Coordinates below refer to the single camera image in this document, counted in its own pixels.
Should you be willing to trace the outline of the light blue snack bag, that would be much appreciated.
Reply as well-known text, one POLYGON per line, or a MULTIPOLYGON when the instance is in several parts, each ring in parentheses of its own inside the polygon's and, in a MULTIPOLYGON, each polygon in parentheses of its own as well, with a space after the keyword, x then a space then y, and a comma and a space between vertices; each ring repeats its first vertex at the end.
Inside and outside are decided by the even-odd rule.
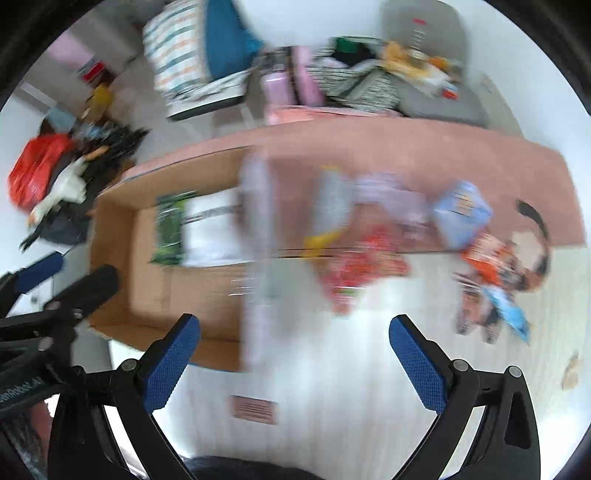
POLYGON ((526 320, 523 310, 515 303, 513 297, 501 287, 487 285, 483 288, 490 303, 490 311, 486 316, 487 342, 494 344, 499 336, 502 324, 509 325, 518 337, 526 344, 530 343, 530 323, 526 320))

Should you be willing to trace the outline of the white paper package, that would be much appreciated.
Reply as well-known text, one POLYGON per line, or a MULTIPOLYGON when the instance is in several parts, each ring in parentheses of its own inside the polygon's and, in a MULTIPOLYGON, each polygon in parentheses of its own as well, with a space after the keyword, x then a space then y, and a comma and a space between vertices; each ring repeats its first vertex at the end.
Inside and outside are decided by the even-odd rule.
POLYGON ((238 187, 186 200, 181 223, 180 265, 208 268, 252 260, 239 225, 240 213, 242 201, 238 187))

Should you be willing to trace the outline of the cardboard box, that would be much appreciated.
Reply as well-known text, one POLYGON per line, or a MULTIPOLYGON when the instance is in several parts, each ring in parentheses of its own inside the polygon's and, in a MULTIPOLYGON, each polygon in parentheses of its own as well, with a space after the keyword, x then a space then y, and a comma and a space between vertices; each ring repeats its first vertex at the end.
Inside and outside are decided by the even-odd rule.
POLYGON ((156 200, 194 190, 211 194, 238 186, 245 147, 128 170, 95 202, 90 265, 116 268, 119 291, 91 314, 90 327, 108 339, 145 350, 184 313, 197 317, 200 342, 191 363, 214 370, 245 370, 242 300, 232 295, 245 267, 183 268, 152 262, 156 200))

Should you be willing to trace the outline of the silver yellow pouch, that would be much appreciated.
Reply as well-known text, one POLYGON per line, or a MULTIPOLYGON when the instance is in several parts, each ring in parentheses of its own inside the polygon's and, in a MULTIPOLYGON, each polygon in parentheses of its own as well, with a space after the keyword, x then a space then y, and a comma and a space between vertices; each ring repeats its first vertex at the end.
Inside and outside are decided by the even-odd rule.
POLYGON ((322 168, 315 186, 311 223, 304 237, 308 258, 320 256, 346 231, 355 201, 355 183, 338 168, 322 168))

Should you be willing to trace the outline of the grey floor chair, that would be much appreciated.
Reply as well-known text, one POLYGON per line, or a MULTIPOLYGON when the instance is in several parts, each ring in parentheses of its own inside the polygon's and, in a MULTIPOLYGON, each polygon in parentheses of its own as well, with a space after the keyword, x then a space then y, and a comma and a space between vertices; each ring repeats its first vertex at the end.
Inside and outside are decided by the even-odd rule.
POLYGON ((465 83, 468 39, 452 6, 384 1, 381 27, 383 66, 393 76, 403 115, 488 126, 484 107, 465 83))

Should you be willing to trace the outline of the zebra striped bag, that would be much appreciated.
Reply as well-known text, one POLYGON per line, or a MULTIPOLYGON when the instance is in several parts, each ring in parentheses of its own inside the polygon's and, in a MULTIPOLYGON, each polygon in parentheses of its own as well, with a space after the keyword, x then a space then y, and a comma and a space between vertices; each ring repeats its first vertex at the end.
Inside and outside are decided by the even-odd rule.
POLYGON ((312 54, 307 72, 329 105, 366 113, 394 111, 400 95, 394 76, 382 66, 384 46, 375 37, 332 37, 312 54))

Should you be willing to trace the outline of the folded pink blanket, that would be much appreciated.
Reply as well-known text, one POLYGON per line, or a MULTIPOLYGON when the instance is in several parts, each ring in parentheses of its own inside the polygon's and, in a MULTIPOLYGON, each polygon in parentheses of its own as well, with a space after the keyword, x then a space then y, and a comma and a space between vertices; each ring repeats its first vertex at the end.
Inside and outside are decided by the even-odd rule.
POLYGON ((372 113, 349 108, 310 107, 303 105, 267 105, 264 123, 267 126, 318 120, 322 118, 402 117, 400 112, 386 110, 372 113))

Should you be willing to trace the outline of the lilac towel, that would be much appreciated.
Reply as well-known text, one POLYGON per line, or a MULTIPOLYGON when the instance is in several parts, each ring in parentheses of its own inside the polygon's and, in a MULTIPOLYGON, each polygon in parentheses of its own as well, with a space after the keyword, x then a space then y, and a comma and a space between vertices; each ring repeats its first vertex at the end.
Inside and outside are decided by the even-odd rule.
POLYGON ((376 172, 355 180, 356 202, 381 206, 406 238, 422 241, 428 231, 430 210, 424 194, 411 190, 397 175, 376 172))

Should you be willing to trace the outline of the pink suitcase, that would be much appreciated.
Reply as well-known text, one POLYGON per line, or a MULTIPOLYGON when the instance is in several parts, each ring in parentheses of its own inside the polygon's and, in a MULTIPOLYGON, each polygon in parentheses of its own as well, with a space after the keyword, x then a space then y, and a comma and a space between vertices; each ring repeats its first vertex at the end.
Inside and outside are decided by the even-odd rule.
POLYGON ((322 107, 325 95, 308 72, 314 54, 308 46, 287 46, 263 53, 259 83, 270 107, 322 107))

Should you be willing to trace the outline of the pink table mat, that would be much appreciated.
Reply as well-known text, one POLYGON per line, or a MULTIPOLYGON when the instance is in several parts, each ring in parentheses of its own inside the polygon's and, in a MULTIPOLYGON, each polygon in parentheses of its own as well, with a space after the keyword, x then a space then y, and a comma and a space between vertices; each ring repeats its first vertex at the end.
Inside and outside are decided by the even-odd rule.
POLYGON ((467 181, 491 207, 495 235, 528 226, 515 211, 516 201, 523 200, 540 213, 552 245, 585 242, 574 185, 559 153, 492 130, 433 120, 339 117, 245 130, 183 147, 125 177, 169 166, 231 177, 239 168, 226 153, 240 147, 266 159, 279 177, 277 196, 290 209, 308 206, 315 178, 328 169, 390 194, 417 192, 428 203, 467 181))

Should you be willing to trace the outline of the brown label sticker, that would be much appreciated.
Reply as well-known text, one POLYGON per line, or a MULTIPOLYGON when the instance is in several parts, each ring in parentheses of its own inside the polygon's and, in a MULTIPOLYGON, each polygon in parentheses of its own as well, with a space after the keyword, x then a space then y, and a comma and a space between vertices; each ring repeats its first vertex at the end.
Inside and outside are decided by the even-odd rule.
POLYGON ((264 425, 276 425, 276 403, 270 400, 232 395, 232 417, 264 425))

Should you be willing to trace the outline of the black bag pile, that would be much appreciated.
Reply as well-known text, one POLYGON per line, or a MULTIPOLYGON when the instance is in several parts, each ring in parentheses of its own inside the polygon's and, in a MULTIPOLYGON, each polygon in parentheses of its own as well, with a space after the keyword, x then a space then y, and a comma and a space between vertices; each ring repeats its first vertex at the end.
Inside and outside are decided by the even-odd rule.
POLYGON ((106 136, 81 144, 76 143, 68 135, 75 142, 75 149, 61 156, 51 173, 45 196, 57 176, 70 163, 100 146, 108 146, 109 150, 91 161, 82 174, 82 179, 86 183, 86 199, 81 204, 61 201, 49 211, 37 227, 33 228, 28 226, 28 216, 32 210, 28 212, 28 234, 20 243, 19 249, 25 252, 38 240, 67 246, 84 243, 87 240, 97 196, 132 164, 135 152, 149 132, 148 129, 117 127, 106 136))

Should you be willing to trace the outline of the white stool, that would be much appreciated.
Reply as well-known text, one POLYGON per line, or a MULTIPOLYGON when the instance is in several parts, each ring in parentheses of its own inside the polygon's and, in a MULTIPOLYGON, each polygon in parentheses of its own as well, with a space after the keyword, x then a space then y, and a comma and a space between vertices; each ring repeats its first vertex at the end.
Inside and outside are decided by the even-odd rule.
POLYGON ((215 127, 209 127, 204 134, 204 131, 197 128, 191 120, 236 107, 242 117, 242 124, 246 128, 253 128, 256 126, 256 121, 254 121, 252 110, 246 104, 252 72, 252 68, 242 70, 197 87, 184 96, 168 100, 167 120, 179 123, 193 139, 202 141, 214 136, 215 127))

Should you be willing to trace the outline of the blue cushion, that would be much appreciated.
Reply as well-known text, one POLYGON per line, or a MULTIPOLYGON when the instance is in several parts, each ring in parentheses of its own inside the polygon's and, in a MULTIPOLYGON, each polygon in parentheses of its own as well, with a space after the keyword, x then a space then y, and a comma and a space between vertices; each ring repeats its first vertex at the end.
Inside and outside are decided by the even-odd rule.
POLYGON ((205 52, 213 80, 249 70, 263 42, 245 27, 231 0, 207 2, 205 52))

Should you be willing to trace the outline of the orange snack bag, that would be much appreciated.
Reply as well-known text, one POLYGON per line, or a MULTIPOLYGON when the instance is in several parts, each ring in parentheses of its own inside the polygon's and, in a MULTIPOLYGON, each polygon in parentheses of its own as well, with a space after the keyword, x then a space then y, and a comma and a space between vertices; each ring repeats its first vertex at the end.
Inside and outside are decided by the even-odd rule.
POLYGON ((514 299, 514 287, 518 282, 519 273, 513 244, 484 232, 462 252, 461 258, 468 265, 469 271, 455 274, 455 280, 461 287, 456 332, 466 336, 473 330, 482 328, 484 341, 491 344, 487 342, 485 328, 486 316, 491 306, 483 288, 487 285, 501 287, 514 299))

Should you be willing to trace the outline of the white goose plush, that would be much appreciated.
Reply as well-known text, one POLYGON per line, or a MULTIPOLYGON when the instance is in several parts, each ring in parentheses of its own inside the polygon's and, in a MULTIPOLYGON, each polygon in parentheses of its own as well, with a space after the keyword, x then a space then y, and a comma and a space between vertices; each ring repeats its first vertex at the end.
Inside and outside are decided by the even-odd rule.
POLYGON ((108 146, 100 146, 66 166, 57 176, 49 193, 32 209, 28 216, 28 226, 37 227, 49 211, 61 201, 81 204, 86 199, 86 183, 82 179, 82 174, 91 161, 108 150, 108 146))

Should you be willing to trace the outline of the green snack bag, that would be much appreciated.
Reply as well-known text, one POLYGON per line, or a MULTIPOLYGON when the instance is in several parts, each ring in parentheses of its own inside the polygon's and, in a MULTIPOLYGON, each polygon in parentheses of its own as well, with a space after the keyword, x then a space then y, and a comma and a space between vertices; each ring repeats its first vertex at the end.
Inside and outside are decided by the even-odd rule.
POLYGON ((156 198, 155 246, 151 263, 179 266, 183 259, 182 225, 185 204, 197 197, 197 191, 163 195, 156 198))

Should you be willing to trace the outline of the red plastic bag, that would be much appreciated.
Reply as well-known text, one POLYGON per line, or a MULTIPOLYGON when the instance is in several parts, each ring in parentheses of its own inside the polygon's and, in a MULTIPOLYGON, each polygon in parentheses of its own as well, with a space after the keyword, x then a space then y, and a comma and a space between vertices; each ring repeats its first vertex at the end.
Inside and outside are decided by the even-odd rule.
POLYGON ((11 202, 30 212, 45 196, 51 173, 75 142, 63 133, 37 136, 27 142, 7 180, 11 202))

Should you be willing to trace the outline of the red snack bag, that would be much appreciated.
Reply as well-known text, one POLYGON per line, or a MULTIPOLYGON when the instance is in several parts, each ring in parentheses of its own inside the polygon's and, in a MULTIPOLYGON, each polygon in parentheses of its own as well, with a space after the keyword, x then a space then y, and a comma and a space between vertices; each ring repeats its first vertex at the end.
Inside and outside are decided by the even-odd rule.
POLYGON ((377 225, 352 248, 332 256, 320 270, 322 291, 337 315, 348 315, 363 289, 388 277, 407 277, 411 268, 398 252, 393 234, 377 225))

